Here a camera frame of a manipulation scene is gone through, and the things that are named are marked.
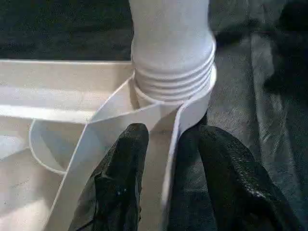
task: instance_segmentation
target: black fabric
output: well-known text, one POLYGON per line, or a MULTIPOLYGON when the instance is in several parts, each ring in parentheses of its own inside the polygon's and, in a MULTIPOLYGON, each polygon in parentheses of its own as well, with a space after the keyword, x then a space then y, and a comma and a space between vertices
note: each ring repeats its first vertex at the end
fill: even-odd
POLYGON ((275 26, 265 31, 272 50, 281 62, 264 83, 267 92, 292 96, 308 103, 308 2, 294 1, 284 5, 275 26))
POLYGON ((238 139, 202 126, 199 151, 220 231, 304 230, 265 168, 238 139))
POLYGON ((170 202, 169 231, 217 229, 198 151, 199 127, 206 124, 207 114, 180 137, 170 202))
POLYGON ((97 214, 94 231, 137 231, 140 193, 149 133, 131 124, 100 162, 95 175, 97 214))
POLYGON ((0 59, 130 60, 128 0, 0 3, 0 59))

